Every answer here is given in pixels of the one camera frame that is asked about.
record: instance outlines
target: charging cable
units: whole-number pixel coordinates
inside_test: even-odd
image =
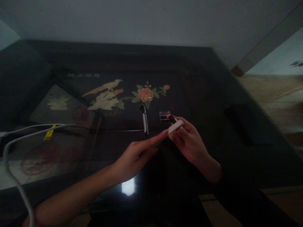
[[[21,197],[24,201],[24,204],[27,208],[27,211],[28,211],[28,215],[30,217],[30,224],[29,226],[30,227],[34,227],[34,221],[35,221],[35,218],[34,218],[34,211],[33,211],[33,208],[31,206],[31,203],[24,191],[24,189],[22,188],[22,185],[21,183],[18,181],[18,179],[12,174],[12,172],[10,171],[10,168],[9,168],[9,161],[8,161],[8,153],[9,153],[9,147],[19,141],[19,140],[22,140],[22,139],[25,139],[25,138],[28,138],[28,137],[31,137],[31,136],[34,136],[34,135],[37,135],[37,134],[40,134],[40,133],[43,133],[43,132],[48,132],[49,130],[53,130],[53,129],[56,129],[56,128],[63,128],[63,127],[67,127],[67,126],[73,126],[73,125],[76,125],[76,124],[67,124],[67,125],[64,125],[64,124],[44,124],[44,125],[32,125],[32,126],[29,126],[29,127],[26,127],[26,128],[22,128],[22,129],[19,129],[19,130],[16,130],[16,131],[12,131],[12,132],[1,132],[0,133],[0,137],[5,137],[11,133],[16,133],[16,132],[19,132],[19,131],[22,131],[24,129],[28,129],[28,128],[33,128],[33,127],[37,127],[37,126],[50,126],[50,125],[59,125],[59,126],[56,126],[56,127],[53,127],[53,128],[50,128],[50,129],[45,129],[45,130],[42,130],[42,131],[39,131],[39,132],[34,132],[32,134],[29,134],[29,135],[26,135],[26,136],[22,136],[22,137],[19,137],[17,139],[14,139],[12,141],[10,141],[9,143],[7,143],[4,147],[4,150],[3,150],[3,161],[4,161],[4,168],[5,168],[5,172],[6,174],[9,176],[9,178],[11,178],[15,183],[16,183],[16,186],[21,194]]]

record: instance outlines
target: painted bird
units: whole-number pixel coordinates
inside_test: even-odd
[[[113,89],[113,88],[115,88],[116,86],[118,86],[119,83],[120,83],[121,81],[123,81],[123,80],[121,80],[121,79],[116,79],[116,80],[113,81],[113,82],[109,82],[109,83],[107,83],[107,84],[102,85],[101,87],[95,88],[94,90],[92,90],[92,91],[90,91],[90,92],[88,92],[88,93],[82,95],[82,97],[87,96],[87,95],[90,95],[90,94],[96,94],[96,93],[98,93],[98,92],[100,92],[100,91],[103,91],[103,90],[105,90],[105,89],[108,89],[108,92],[109,92],[111,89]]]

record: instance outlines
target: black sleeve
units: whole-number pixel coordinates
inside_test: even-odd
[[[223,168],[220,181],[208,187],[243,226],[300,226],[258,188],[245,184],[228,169]]]

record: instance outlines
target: left hand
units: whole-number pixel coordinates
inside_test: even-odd
[[[132,142],[114,164],[106,167],[112,184],[115,185],[128,181],[137,175],[148,160],[158,151],[158,148],[154,147],[166,135],[167,130],[164,130],[153,138]]]

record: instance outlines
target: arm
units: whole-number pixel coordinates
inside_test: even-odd
[[[299,226],[259,189],[242,182],[209,155],[196,128],[184,118],[184,126],[169,135],[185,158],[208,181],[221,205],[244,226]]]
[[[132,142],[112,165],[50,197],[35,210],[35,226],[65,226],[106,189],[134,177],[157,152],[154,146],[167,131],[145,141]],[[29,226],[29,217],[23,222]]]

